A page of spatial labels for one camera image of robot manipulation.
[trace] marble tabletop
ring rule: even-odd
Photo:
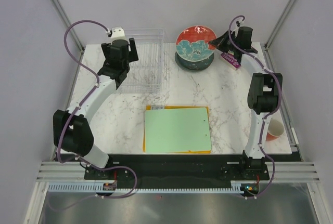
[[[253,43],[264,61],[259,43]],[[156,106],[208,106],[212,153],[242,153],[249,136],[251,113],[247,94],[251,82],[248,73],[234,71],[215,53],[210,67],[201,72],[186,72],[175,63],[175,44],[165,44],[163,86],[158,93],[112,94],[93,117],[90,127],[95,144],[107,153],[143,153],[145,108]],[[82,62],[98,71],[104,57],[100,45],[87,45]],[[72,103],[77,102],[95,78],[80,68]],[[280,111],[273,115],[282,122]],[[290,154],[286,132],[266,142],[270,154]]]

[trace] purple box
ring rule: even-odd
[[[223,52],[221,53],[221,59],[225,60],[234,70],[240,68],[240,64],[232,54],[226,54],[225,52]]]

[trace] yellow board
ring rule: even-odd
[[[209,107],[207,107],[207,106],[165,106],[164,109],[202,108],[202,107],[205,107],[207,109],[207,115],[208,115],[208,119],[209,119]],[[151,106],[146,106],[146,111],[148,111],[148,110],[151,110]],[[142,150],[143,150],[143,152],[146,152],[145,134],[144,134],[144,142],[143,142],[143,145],[142,145]],[[198,152],[187,151],[187,152],[181,152],[180,154],[210,154],[210,153],[212,153],[211,150],[198,151]]]

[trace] white wall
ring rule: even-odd
[[[0,0],[3,224],[23,222],[41,161],[51,155],[52,116],[64,108],[75,72],[64,31],[49,0]]]
[[[71,22],[94,19],[108,27],[166,30],[170,42],[191,25],[203,24],[222,35],[233,17],[244,14],[255,29],[254,41],[265,42],[288,0],[60,0]],[[84,43],[102,41],[92,27],[76,30]]]
[[[332,19],[332,0],[298,0],[271,54],[284,76],[301,152],[315,162],[333,210]]]

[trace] green cutting board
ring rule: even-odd
[[[212,149],[207,109],[148,110],[146,153],[180,153]]]

